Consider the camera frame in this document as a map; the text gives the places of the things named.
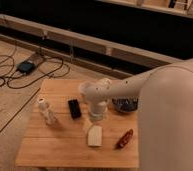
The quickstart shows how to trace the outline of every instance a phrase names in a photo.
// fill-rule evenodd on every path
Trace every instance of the wooden tabletop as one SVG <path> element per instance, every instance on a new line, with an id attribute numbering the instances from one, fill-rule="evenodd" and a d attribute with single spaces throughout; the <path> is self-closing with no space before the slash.
<path id="1" fill-rule="evenodd" d="M 77 168 L 138 168 L 138 133 L 136 112 L 122 115 L 111 106 L 98 122 L 103 129 L 102 147 L 88 147 L 83 124 L 88 117 L 87 105 L 78 94 L 84 80 L 44 80 L 38 98 L 45 98 L 58 123 L 45 124 L 34 105 L 26 133 L 16 158 L 17 166 Z M 68 100 L 78 99 L 82 117 L 73 120 Z M 121 150 L 114 147 L 126 131 L 134 130 L 133 140 Z"/>

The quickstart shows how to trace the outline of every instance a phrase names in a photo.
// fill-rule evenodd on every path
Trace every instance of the small bottle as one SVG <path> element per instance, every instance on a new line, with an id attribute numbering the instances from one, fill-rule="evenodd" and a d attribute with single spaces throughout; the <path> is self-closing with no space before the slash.
<path id="1" fill-rule="evenodd" d="M 56 122 L 54 112 L 49 108 L 49 103 L 44 99 L 38 99 L 38 108 L 42 116 L 45 118 L 47 125 L 53 125 Z"/>

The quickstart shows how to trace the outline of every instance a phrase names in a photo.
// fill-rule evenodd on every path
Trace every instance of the cable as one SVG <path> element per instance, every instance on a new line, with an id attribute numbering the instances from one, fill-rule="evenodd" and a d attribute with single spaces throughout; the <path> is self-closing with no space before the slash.
<path id="1" fill-rule="evenodd" d="M 39 92 L 40 88 L 34 92 L 34 94 L 23 104 L 23 106 L 14 114 L 14 116 L 2 127 L 1 132 L 11 123 L 11 121 L 26 107 L 26 105 L 35 97 Z"/>
<path id="2" fill-rule="evenodd" d="M 65 76 L 65 75 L 67 75 L 67 74 L 70 72 L 70 67 L 69 67 L 67 64 L 64 64 L 63 59 L 61 59 L 61 58 L 59 58 L 59 57 L 50 57 L 50 58 L 45 58 L 45 59 L 46 59 L 46 60 L 47 60 L 47 59 L 59 59 L 59 60 L 61 60 L 61 63 L 59 63 L 59 62 L 53 62 L 53 63 L 58 63 L 58 64 L 60 64 L 60 66 L 59 66 L 58 68 L 56 68 L 56 69 L 48 72 L 48 73 L 44 73 L 44 72 L 43 72 L 43 75 L 40 76 L 39 78 L 33 80 L 32 82 L 30 82 L 30 83 L 28 83 L 28 84 L 26 84 L 26 85 L 19 86 L 19 87 L 15 87 L 15 86 L 12 86 L 12 85 L 10 84 L 12 81 L 14 81 L 14 80 L 16 79 L 15 77 L 13 77 L 14 74 L 16 73 L 16 71 L 15 71 L 15 72 L 8 78 L 8 81 L 7 81 L 7 83 L 6 83 L 6 84 L 7 84 L 7 87 L 9 87 L 10 89 L 22 89 L 22 88 L 26 88 L 26 87 L 34 84 L 35 82 L 37 82 L 38 80 L 40 80 L 40 79 L 42 79 L 42 78 L 44 78 L 44 77 L 46 77 L 46 76 L 49 76 L 50 78 L 58 78 L 58 77 L 60 78 L 60 77 L 63 77 L 63 76 Z M 55 76 L 50 76 L 50 74 L 53 74 L 54 72 L 62 69 L 63 66 L 66 66 L 66 67 L 67 67 L 67 71 L 66 71 L 64 74 L 59 75 L 59 76 L 56 76 L 56 77 L 55 77 Z"/>

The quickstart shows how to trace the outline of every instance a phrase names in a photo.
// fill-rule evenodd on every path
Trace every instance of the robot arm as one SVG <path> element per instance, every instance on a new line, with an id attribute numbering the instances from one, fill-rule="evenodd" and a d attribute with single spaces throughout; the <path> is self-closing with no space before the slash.
<path id="1" fill-rule="evenodd" d="M 107 110 L 106 100 L 110 98 L 135 98 L 151 73 L 156 69 L 124 79 L 117 83 L 83 83 L 79 91 L 83 94 L 85 101 L 89 104 L 89 113 L 92 116 L 103 115 Z"/>
<path id="2" fill-rule="evenodd" d="M 117 83 L 81 87 L 93 116 L 106 111 L 109 98 L 139 97 L 141 171 L 193 170 L 193 59 Z"/>

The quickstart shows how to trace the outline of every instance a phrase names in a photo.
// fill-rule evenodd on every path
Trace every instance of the wooden block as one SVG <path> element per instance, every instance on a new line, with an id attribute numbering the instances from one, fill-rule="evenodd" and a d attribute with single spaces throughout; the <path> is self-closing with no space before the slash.
<path id="1" fill-rule="evenodd" d="M 92 126 L 88 132 L 88 146 L 102 146 L 102 127 Z"/>

